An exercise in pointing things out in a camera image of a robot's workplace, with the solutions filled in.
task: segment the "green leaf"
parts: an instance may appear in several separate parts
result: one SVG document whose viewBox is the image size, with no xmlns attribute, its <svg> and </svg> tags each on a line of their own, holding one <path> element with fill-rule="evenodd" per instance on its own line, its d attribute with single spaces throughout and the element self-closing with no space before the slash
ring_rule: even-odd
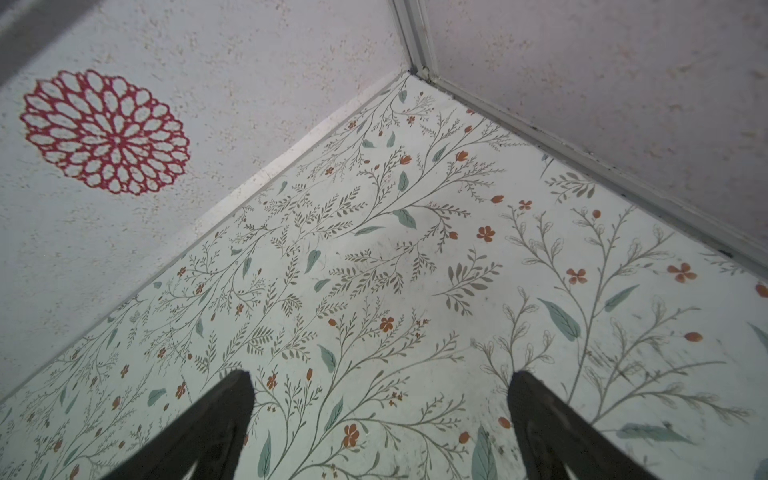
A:
<svg viewBox="0 0 768 480">
<path fill-rule="evenodd" d="M 114 336 L 118 334 L 118 329 L 112 330 L 112 333 L 109 334 L 109 340 L 107 340 L 107 346 L 109 346 L 110 343 L 112 343 L 112 340 L 114 340 Z"/>
<path fill-rule="evenodd" d="M 323 359 L 323 363 L 328 367 L 328 373 L 333 373 L 333 369 L 336 368 L 336 356 L 326 347 L 322 345 L 318 345 L 318 347 L 320 347 L 320 358 Z"/>
<path fill-rule="evenodd" d="M 638 423 L 628 423 L 616 431 L 616 436 L 620 439 L 646 439 L 657 442 L 685 442 L 693 445 L 694 443 L 682 435 L 676 433 L 667 427 L 655 425 L 640 425 Z"/>
<path fill-rule="evenodd" d="M 45 473 L 48 471 L 48 464 L 45 464 L 45 467 L 43 467 L 43 471 L 40 472 L 40 476 L 38 477 L 38 480 L 43 480 L 45 477 Z"/>
<path fill-rule="evenodd" d="M 400 181 L 397 182 L 397 189 L 401 192 L 408 188 L 408 175 L 405 172 L 400 174 Z"/>
<path fill-rule="evenodd" d="M 64 460 L 64 466 L 69 465 L 74 460 L 74 456 L 77 455 L 79 449 L 80 449 L 80 445 L 74 447 L 74 449 L 72 449 L 72 451 L 69 452 L 69 455 L 67 455 L 67 459 Z"/>
<path fill-rule="evenodd" d="M 371 233 L 374 230 L 378 230 L 379 228 L 384 228 L 384 227 L 365 227 L 365 228 L 361 228 L 360 230 L 357 230 L 355 232 L 355 237 L 357 237 L 358 235 L 365 235 L 366 233 Z"/>
<path fill-rule="evenodd" d="M 445 148 L 448 147 L 448 145 L 445 145 L 443 148 L 437 151 L 434 157 L 432 157 L 433 162 L 439 162 L 440 158 L 442 157 L 442 152 L 445 151 Z"/>
<path fill-rule="evenodd" d="M 318 283 L 315 283 L 315 291 L 319 292 L 320 289 L 323 288 L 329 281 L 331 281 L 331 279 L 326 278 L 325 280 L 320 280 Z"/>
<path fill-rule="evenodd" d="M 250 257 L 246 258 L 243 262 L 243 278 L 245 278 L 245 274 L 248 273 L 248 269 L 250 268 Z"/>
<path fill-rule="evenodd" d="M 629 297 L 629 294 L 632 293 L 632 290 L 638 287 L 639 285 L 630 286 L 629 288 L 625 288 L 624 290 L 620 291 L 616 295 L 613 295 L 607 300 L 607 302 L 605 302 L 605 311 L 612 312 L 614 308 L 619 306 L 619 303 L 625 301 Z"/>
<path fill-rule="evenodd" d="M 763 330 L 757 328 L 752 323 L 750 323 L 750 326 L 752 327 L 752 330 L 755 331 L 755 335 L 757 335 L 757 338 L 760 339 L 760 342 L 763 344 L 763 346 L 766 347 L 766 351 L 768 351 L 768 333 L 765 333 Z"/>
<path fill-rule="evenodd" d="M 209 286 L 208 290 L 203 292 L 203 296 L 200 297 L 200 300 L 197 301 L 197 305 L 200 305 L 205 300 L 205 297 L 208 296 L 208 292 L 210 292 L 210 289 L 212 289 L 212 288 L 213 288 L 212 286 Z"/>
<path fill-rule="evenodd" d="M 267 432 L 266 442 L 261 447 L 261 455 L 259 455 L 259 465 L 256 468 L 256 473 L 264 478 L 270 474 L 270 460 L 272 459 L 272 434 Z"/>
<path fill-rule="evenodd" d="M 0 422 L 0 425 L 2 425 L 3 423 L 5 423 L 5 420 L 8 420 L 8 417 L 9 417 L 9 416 L 11 416 L 11 412 L 13 412 L 13 407 L 11 407 L 10 409 L 8 409 L 8 413 L 6 413 L 6 414 L 5 414 L 5 417 L 3 417 L 3 419 L 2 419 L 2 422 Z"/>
<path fill-rule="evenodd" d="M 320 258 L 320 250 L 312 250 L 310 252 L 310 255 L 306 258 L 306 270 L 304 270 L 304 273 L 309 273 L 312 267 L 315 266 L 315 262 L 319 258 Z"/>
<path fill-rule="evenodd" d="M 568 315 L 565 310 L 558 305 L 547 300 L 538 299 L 549 310 L 549 316 L 552 318 L 554 324 L 563 332 L 565 338 L 573 342 L 581 335 L 581 328 L 576 320 L 572 316 Z"/>
<path fill-rule="evenodd" d="M 472 453 L 472 480 L 498 480 L 491 441 L 482 425 L 478 429 L 478 441 Z"/>
<path fill-rule="evenodd" d="M 147 399 L 147 406 L 151 407 L 161 397 L 165 395 L 165 389 L 152 390 L 149 392 L 149 398 Z"/>
<path fill-rule="evenodd" d="M 80 395 L 80 392 L 78 392 L 78 394 L 74 396 L 74 398 L 72 399 L 72 401 L 71 401 L 71 402 L 69 402 L 69 405 L 67 405 L 67 408 L 66 408 L 66 410 L 64 411 L 64 414 L 65 414 L 65 415 L 67 415 L 67 414 L 69 413 L 69 411 L 70 411 L 70 410 L 72 410 L 72 407 L 74 406 L 74 402 L 75 402 L 75 400 L 77 400 L 77 399 L 78 399 L 78 395 Z"/>
<path fill-rule="evenodd" d="M 335 407 L 333 407 L 333 410 L 331 410 L 331 415 L 328 417 L 328 422 L 326 422 L 326 429 L 323 430 L 324 432 L 328 432 L 331 427 L 333 427 L 333 424 L 336 423 L 336 420 L 339 419 L 339 415 L 341 415 L 341 410 L 344 408 L 344 399 L 339 400 L 339 403 L 336 404 Z"/>
<path fill-rule="evenodd" d="M 395 214 L 397 220 L 400 220 L 402 225 L 405 225 L 408 228 L 416 228 L 416 220 L 413 220 L 413 217 L 411 217 L 411 214 L 407 211 L 395 210 L 392 213 Z"/>
<path fill-rule="evenodd" d="M 764 459 L 755 470 L 755 480 L 768 480 L 768 458 Z"/>
</svg>

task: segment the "orange flower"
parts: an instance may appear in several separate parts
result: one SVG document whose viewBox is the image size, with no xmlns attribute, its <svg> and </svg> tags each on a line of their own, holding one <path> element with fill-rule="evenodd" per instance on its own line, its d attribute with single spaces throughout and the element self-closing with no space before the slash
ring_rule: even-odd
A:
<svg viewBox="0 0 768 480">
<path fill-rule="evenodd" d="M 392 317 L 389 318 L 382 318 L 382 323 L 379 325 L 379 328 L 384 331 L 384 333 L 387 333 L 391 329 L 395 328 L 394 325 L 395 319 Z"/>
<path fill-rule="evenodd" d="M 575 285 L 576 282 L 579 282 L 579 283 L 587 282 L 587 279 L 584 278 L 584 276 L 587 275 L 587 271 L 584 270 L 583 268 L 580 268 L 578 272 L 574 272 L 574 269 L 569 268 L 566 273 L 571 276 L 571 279 L 569 280 L 569 282 L 571 282 L 571 285 Z"/>
<path fill-rule="evenodd" d="M 354 423 L 352 425 L 347 425 L 344 427 L 344 440 L 342 440 L 342 445 L 344 445 L 345 448 L 354 447 L 357 445 L 357 439 L 360 437 L 360 432 L 357 431 L 357 425 Z"/>
<path fill-rule="evenodd" d="M 496 235 L 496 232 L 491 230 L 491 227 L 486 226 L 478 228 L 478 238 L 482 238 L 486 242 L 492 242 L 493 239 L 491 237 L 494 235 Z"/>
<path fill-rule="evenodd" d="M 683 336 L 689 342 L 700 342 L 701 340 L 704 339 L 704 337 L 702 337 L 701 334 L 698 333 L 698 332 L 689 332 L 689 333 L 686 333 Z"/>
<path fill-rule="evenodd" d="M 685 283 L 685 279 L 695 280 L 698 276 L 690 271 L 690 265 L 687 263 L 680 265 L 679 269 L 674 265 L 670 265 L 667 267 L 667 272 L 676 273 L 677 275 L 675 275 L 674 279 L 680 283 Z"/>
</svg>

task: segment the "white wall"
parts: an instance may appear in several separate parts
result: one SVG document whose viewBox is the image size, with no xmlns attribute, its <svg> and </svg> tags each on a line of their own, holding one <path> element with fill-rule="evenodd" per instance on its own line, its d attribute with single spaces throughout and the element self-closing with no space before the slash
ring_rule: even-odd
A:
<svg viewBox="0 0 768 480">
<path fill-rule="evenodd" d="M 179 254 L 186 245 L 169 243 L 180 231 L 404 68 L 383 0 L 106 0 L 89 11 L 0 89 L 0 396 Z M 183 123 L 189 160 L 173 184 L 91 188 L 25 138 L 36 81 L 88 69 L 147 89 Z"/>
<path fill-rule="evenodd" d="M 424 0 L 439 76 L 768 251 L 768 4 Z"/>
</svg>

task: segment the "red floral medallion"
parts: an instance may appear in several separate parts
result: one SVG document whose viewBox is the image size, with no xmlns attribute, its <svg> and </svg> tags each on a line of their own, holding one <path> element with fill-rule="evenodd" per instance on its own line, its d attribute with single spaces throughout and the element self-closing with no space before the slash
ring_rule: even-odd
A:
<svg viewBox="0 0 768 480">
<path fill-rule="evenodd" d="M 60 71 L 25 96 L 27 140 L 64 175 L 113 194 L 140 195 L 184 173 L 189 140 L 152 94 L 88 70 Z"/>
</svg>

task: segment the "speckled wall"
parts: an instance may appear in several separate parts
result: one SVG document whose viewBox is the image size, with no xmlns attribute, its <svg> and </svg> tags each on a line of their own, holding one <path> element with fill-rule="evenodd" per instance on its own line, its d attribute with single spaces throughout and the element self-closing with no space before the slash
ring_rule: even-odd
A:
<svg viewBox="0 0 768 480">
<path fill-rule="evenodd" d="M 768 244 L 768 4 L 424 0 L 439 75 Z"/>
<path fill-rule="evenodd" d="M 396 32 L 384 1 L 106 0 L 2 85 L 0 396 L 171 261 L 145 260 L 176 232 L 404 69 Z"/>
</svg>

